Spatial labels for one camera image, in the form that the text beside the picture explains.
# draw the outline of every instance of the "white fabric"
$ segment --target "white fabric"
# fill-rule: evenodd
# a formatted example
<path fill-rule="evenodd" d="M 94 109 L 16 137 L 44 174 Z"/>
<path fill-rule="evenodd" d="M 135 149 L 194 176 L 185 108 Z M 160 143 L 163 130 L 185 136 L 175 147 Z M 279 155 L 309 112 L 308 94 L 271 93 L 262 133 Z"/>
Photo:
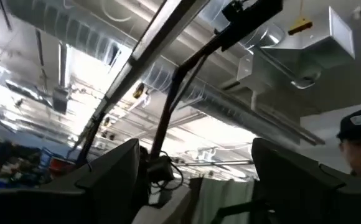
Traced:
<path fill-rule="evenodd" d="M 209 224 L 219 208 L 238 205 L 252 200 L 254 182 L 235 182 L 204 179 L 200 188 L 200 197 L 192 219 L 192 224 Z M 248 223 L 250 214 L 244 212 L 227 216 L 222 224 Z"/>

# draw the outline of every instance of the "red item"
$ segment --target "red item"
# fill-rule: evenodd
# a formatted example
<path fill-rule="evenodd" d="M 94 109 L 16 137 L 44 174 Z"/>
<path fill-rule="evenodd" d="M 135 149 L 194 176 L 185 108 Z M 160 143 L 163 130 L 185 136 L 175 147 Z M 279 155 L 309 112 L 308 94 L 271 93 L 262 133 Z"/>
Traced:
<path fill-rule="evenodd" d="M 49 170 L 54 172 L 66 172 L 67 170 L 71 170 L 74 166 L 74 163 L 65 161 L 63 159 L 53 157 L 50 160 Z"/>

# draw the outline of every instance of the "metal duct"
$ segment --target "metal duct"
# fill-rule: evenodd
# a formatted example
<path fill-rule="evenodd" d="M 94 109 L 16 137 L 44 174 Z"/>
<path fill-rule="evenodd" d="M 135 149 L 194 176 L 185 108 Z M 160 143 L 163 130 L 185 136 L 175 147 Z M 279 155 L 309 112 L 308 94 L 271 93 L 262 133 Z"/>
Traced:
<path fill-rule="evenodd" d="M 76 49 L 112 64 L 116 43 L 126 36 L 117 28 L 79 7 L 66 8 L 63 0 L 2 0 L 7 12 Z"/>
<path fill-rule="evenodd" d="M 6 1 L 6 4 L 9 12 L 18 18 L 46 30 L 61 41 L 104 62 L 107 62 L 108 51 L 114 52 L 117 49 L 115 42 L 124 39 L 121 37 L 124 34 L 115 32 L 115 27 L 98 20 L 83 9 L 77 7 L 64 9 L 62 0 L 46 0 L 46 2 L 48 3 L 41 0 L 17 0 Z M 161 57 L 146 70 L 141 79 L 145 84 L 166 93 L 175 68 L 175 65 Z M 209 116 L 248 129 L 285 147 L 291 149 L 299 147 L 299 140 L 293 141 L 292 134 L 273 125 L 242 102 L 198 78 L 187 89 L 182 101 L 192 101 L 194 103 L 191 106 Z"/>
<path fill-rule="evenodd" d="M 176 66 L 164 58 L 159 58 L 141 77 L 143 83 L 167 93 Z M 255 134 L 277 142 L 285 147 L 296 149 L 299 139 L 293 141 L 293 135 L 272 125 L 269 121 L 252 111 L 241 101 L 221 90 L 195 78 L 182 97 L 183 102 L 193 102 L 192 107 L 225 123 L 245 128 Z"/>
<path fill-rule="evenodd" d="M 229 22 L 222 9 L 230 1 L 211 0 L 199 17 L 224 29 Z M 239 44 L 249 51 L 240 60 L 238 81 L 257 93 L 290 82 L 304 89 L 315 84 L 323 69 L 355 57 L 352 31 L 331 7 L 312 21 L 311 29 L 292 36 L 274 24 L 264 24 L 241 40 Z"/>

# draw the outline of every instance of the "ceiling pipe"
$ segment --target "ceiling pipe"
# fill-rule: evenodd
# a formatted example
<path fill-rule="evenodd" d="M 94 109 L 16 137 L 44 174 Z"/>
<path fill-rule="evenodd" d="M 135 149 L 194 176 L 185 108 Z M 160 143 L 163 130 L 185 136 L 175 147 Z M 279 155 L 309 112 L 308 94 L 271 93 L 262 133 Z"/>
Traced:
<path fill-rule="evenodd" d="M 61 41 L 103 62 L 107 62 L 109 55 L 118 51 L 116 42 L 126 39 L 123 32 L 102 22 L 84 9 L 77 6 L 71 9 L 63 8 L 62 0 L 7 1 L 7 9 L 18 18 L 46 30 Z M 160 57 L 145 70 L 141 81 L 167 93 L 175 69 L 176 65 Z M 209 116 L 250 130 L 285 147 L 299 147 L 295 135 L 271 124 L 246 104 L 198 78 L 191 83 L 182 101 L 196 98 L 200 100 L 191 106 Z"/>

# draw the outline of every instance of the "black cap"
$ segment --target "black cap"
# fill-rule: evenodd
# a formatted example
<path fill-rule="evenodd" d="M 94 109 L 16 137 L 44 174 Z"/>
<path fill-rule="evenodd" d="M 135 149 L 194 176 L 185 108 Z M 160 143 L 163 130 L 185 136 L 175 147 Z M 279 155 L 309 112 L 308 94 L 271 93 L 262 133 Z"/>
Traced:
<path fill-rule="evenodd" d="M 361 110 L 342 118 L 337 137 L 341 140 L 361 138 Z"/>

